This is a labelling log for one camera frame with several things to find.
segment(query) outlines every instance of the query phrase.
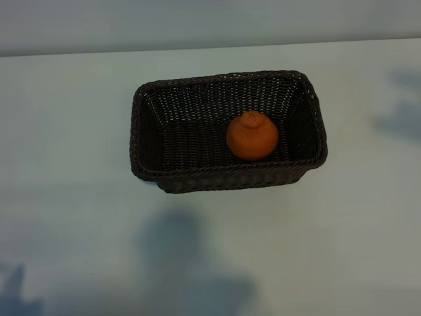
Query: table surface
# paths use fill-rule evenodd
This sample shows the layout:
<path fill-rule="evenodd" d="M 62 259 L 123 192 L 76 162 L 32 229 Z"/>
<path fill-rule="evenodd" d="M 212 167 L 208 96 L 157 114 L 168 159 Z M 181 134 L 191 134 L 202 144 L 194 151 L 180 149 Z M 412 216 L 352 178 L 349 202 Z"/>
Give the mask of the table surface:
<path fill-rule="evenodd" d="M 420 51 L 400 39 L 1 58 L 2 315 L 420 315 L 421 138 L 378 124 L 421 104 Z M 314 84 L 322 167 L 289 186 L 180 195 L 131 173 L 137 87 L 278 69 Z"/>

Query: dark brown wicker basket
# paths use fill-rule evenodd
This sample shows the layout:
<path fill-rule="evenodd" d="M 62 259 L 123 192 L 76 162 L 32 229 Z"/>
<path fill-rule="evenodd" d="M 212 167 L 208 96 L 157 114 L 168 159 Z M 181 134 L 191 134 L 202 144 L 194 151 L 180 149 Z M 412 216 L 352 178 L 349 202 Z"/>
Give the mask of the dark brown wicker basket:
<path fill-rule="evenodd" d="M 277 148 L 262 161 L 242 161 L 226 145 L 228 124 L 247 110 L 266 114 L 279 129 Z M 322 165 L 327 154 L 318 98 L 300 72 L 163 80 L 134 95 L 132 171 L 165 192 L 290 184 Z"/>

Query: wall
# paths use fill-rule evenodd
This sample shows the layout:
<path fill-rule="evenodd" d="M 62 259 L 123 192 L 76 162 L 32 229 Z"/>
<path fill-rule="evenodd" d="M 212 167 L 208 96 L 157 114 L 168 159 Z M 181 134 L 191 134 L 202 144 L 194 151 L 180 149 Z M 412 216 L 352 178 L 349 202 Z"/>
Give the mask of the wall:
<path fill-rule="evenodd" d="M 0 55 L 421 36 L 418 0 L 0 0 Z"/>

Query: orange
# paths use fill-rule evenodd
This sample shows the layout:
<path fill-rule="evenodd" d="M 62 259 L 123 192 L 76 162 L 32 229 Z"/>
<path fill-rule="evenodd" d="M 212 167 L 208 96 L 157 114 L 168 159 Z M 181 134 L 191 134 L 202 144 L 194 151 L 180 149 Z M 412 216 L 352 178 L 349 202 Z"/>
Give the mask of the orange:
<path fill-rule="evenodd" d="M 231 121 L 226 131 L 226 143 L 241 159 L 263 159 L 275 150 L 278 129 L 266 115 L 247 111 Z"/>

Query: basket side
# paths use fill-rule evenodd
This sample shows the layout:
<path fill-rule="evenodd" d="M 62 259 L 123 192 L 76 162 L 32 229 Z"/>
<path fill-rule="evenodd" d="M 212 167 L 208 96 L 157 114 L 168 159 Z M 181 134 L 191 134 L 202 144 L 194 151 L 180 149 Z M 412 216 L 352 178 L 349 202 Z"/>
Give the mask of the basket side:
<path fill-rule="evenodd" d="M 159 180 L 158 186 L 166 193 L 180 194 L 194 191 L 240 190 L 292 184 L 300 180 L 304 170 L 273 170 L 272 172 L 242 172 L 229 176 L 215 174 L 195 178 Z"/>
<path fill-rule="evenodd" d="M 288 144 L 292 160 L 305 161 L 307 169 L 315 169 L 323 165 L 328 156 L 326 131 L 312 84 L 304 74 L 299 74 L 299 79 L 304 90 L 286 121 Z"/>
<path fill-rule="evenodd" d="M 134 95 L 130 128 L 132 172 L 142 180 L 154 181 L 151 170 L 162 170 L 163 138 L 147 90 L 140 87 Z"/>

